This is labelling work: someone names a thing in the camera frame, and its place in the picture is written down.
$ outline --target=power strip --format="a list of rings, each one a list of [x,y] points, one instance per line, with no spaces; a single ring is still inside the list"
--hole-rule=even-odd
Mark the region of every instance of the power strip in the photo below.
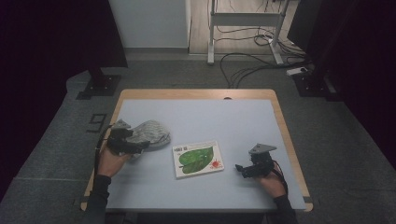
[[[305,67],[299,67],[299,68],[294,68],[294,69],[290,69],[286,71],[286,74],[288,76],[293,76],[293,75],[298,75],[301,73],[306,73],[308,71],[308,69],[306,69]]]

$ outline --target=card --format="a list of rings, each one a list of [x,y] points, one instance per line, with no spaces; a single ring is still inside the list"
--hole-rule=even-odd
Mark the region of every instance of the card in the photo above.
[[[177,179],[224,170],[217,141],[176,146],[172,150]]]

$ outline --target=black curtain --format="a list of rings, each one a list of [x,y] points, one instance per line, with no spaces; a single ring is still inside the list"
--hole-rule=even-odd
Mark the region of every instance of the black curtain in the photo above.
[[[87,64],[127,66],[107,0],[0,3],[1,198]]]
[[[394,168],[395,24],[395,1],[360,0],[329,57],[340,95]]]

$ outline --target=table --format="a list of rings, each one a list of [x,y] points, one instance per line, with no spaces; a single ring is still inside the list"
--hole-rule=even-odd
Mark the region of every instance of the table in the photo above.
[[[294,172],[294,175],[296,177],[297,184],[298,184],[304,198],[309,199],[309,192],[308,192],[308,189],[304,182],[304,176],[301,171],[300,164],[298,162],[292,142],[290,140],[290,136],[289,136],[289,132],[288,132],[285,120],[283,119],[283,115],[280,110],[279,103],[276,99],[276,94],[272,90],[125,90],[120,95],[120,99],[117,103],[111,123],[114,123],[115,121],[117,121],[117,118],[119,116],[119,113],[120,113],[120,110],[122,107],[122,103],[124,100],[129,100],[129,99],[136,99],[136,100],[138,100],[138,99],[140,99],[140,100],[149,100],[149,99],[184,99],[184,100],[219,99],[219,100],[221,100],[221,99],[224,99],[225,97],[231,97],[235,100],[237,100],[237,99],[254,100],[255,99],[255,100],[270,100],[271,101],[272,108],[274,109],[274,115],[276,118],[276,122],[277,122],[279,130],[281,132],[281,137],[283,138],[283,142],[285,144],[285,148],[286,148],[289,160],[290,160],[290,165],[291,165],[292,171]],[[92,178],[91,178],[90,183],[86,189],[85,196],[89,195],[89,192],[91,189],[92,189]],[[313,208],[313,204],[310,202],[306,202],[305,206],[306,206],[305,211],[310,211]],[[86,207],[86,204],[83,203],[81,205],[81,208],[85,209],[85,207]],[[137,209],[137,210],[135,209],[134,211],[152,212],[152,210],[149,210],[147,208]],[[205,212],[202,209],[198,209],[196,211],[197,212]],[[238,212],[234,209],[219,210],[219,211],[221,211],[221,212]],[[163,209],[160,212],[175,212],[175,210]]]

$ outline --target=sleeve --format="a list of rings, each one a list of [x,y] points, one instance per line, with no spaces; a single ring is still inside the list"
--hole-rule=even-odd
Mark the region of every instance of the sleeve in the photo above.
[[[82,224],[105,224],[108,186],[111,178],[105,175],[97,175],[93,180],[93,188],[88,199],[87,209],[82,219]]]
[[[276,219],[278,223],[298,224],[296,214],[291,208],[287,194],[274,198],[274,203],[277,206]]]

